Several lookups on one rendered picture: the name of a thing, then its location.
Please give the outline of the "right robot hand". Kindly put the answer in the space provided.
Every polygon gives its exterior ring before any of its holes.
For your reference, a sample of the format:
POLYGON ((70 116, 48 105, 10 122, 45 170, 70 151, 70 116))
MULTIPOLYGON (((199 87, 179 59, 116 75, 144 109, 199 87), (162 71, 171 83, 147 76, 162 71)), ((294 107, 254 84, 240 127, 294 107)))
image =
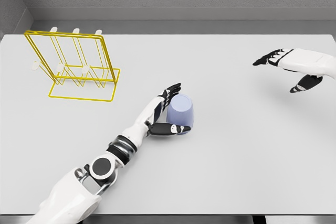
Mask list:
POLYGON ((253 65, 272 65, 290 72, 303 73, 290 93, 307 91, 320 84, 326 75, 327 63, 332 55, 301 48, 274 50, 257 59, 253 65))

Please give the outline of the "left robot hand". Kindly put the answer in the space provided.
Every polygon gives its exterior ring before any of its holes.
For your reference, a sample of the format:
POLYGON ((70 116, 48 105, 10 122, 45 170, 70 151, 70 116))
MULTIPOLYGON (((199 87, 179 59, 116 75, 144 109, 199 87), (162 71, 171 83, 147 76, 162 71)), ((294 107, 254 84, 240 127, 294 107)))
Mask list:
POLYGON ((176 83, 164 89, 162 94, 159 94, 150 101, 135 122, 144 124, 149 135, 170 136, 189 132, 192 128, 187 125, 157 122, 161 114, 170 105, 172 99, 179 94, 180 90, 181 83, 176 83))

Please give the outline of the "lavender cup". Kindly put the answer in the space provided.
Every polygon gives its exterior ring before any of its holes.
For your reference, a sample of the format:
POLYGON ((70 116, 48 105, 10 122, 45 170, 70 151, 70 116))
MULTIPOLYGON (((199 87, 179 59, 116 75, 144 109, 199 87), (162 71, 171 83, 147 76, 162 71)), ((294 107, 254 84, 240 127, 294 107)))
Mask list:
POLYGON ((192 128, 194 124, 194 109, 191 98, 185 94, 174 96, 167 109, 166 121, 167 123, 192 128))

